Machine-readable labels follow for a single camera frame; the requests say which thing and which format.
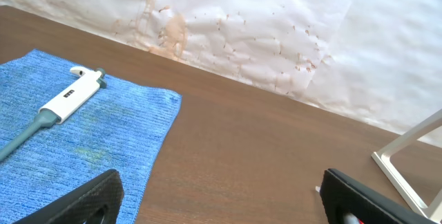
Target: blue towel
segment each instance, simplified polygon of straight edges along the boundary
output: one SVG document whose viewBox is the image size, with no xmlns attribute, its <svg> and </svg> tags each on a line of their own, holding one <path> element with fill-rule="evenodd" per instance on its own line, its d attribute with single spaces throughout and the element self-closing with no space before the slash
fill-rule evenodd
<svg viewBox="0 0 442 224">
<path fill-rule="evenodd" d="M 73 66 L 39 50 L 0 66 L 0 147 L 77 79 L 69 73 Z M 108 87 L 67 121 L 40 130 L 0 162 L 0 223 L 19 220 L 108 169 L 118 170 L 123 182 L 117 223 L 135 222 L 181 95 L 110 75 L 105 80 Z"/>
</svg>

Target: white paper backdrop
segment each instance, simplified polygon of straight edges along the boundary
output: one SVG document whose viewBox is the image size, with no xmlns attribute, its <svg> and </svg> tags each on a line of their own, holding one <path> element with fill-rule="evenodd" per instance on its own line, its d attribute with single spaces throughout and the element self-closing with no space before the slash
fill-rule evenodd
<svg viewBox="0 0 442 224">
<path fill-rule="evenodd" d="M 440 2 L 0 0 L 397 133 L 442 107 Z"/>
</svg>

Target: wooden table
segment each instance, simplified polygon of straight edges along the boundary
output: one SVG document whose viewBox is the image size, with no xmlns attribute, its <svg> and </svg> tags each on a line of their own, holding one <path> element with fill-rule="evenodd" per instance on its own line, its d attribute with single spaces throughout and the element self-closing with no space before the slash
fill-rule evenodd
<svg viewBox="0 0 442 224">
<path fill-rule="evenodd" d="M 0 7 L 0 63 L 33 48 L 183 95 L 137 223 L 326 223 L 315 186 L 337 168 L 406 206 L 370 155 L 396 134 Z M 427 203 L 442 149 L 417 144 L 393 163 Z"/>
</svg>

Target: white frame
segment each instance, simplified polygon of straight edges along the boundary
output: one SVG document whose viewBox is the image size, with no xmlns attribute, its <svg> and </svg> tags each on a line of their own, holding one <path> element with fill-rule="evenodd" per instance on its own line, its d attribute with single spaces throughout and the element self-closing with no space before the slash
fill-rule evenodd
<svg viewBox="0 0 442 224">
<path fill-rule="evenodd" d="M 418 138 L 440 126 L 442 126 L 442 110 L 431 115 L 428 119 L 422 121 L 387 146 L 372 154 L 372 158 L 376 161 L 411 209 L 436 223 L 440 223 L 442 220 L 442 190 L 437 194 L 430 206 L 427 206 L 421 197 L 418 196 L 413 188 L 411 188 L 407 181 L 396 170 L 390 162 L 390 157 L 406 146 L 416 142 Z"/>
</svg>

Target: brown wooden surface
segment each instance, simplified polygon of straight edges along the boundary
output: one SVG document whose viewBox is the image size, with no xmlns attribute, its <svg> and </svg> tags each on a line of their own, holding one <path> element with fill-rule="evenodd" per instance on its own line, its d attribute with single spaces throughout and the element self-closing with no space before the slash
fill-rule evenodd
<svg viewBox="0 0 442 224">
<path fill-rule="evenodd" d="M 406 205 L 370 158 L 393 133 L 0 7 L 0 63 L 33 48 L 183 95 L 137 223 L 326 223 L 315 186 L 330 167 Z M 440 190 L 442 149 L 417 144 L 393 162 L 425 202 Z"/>
</svg>

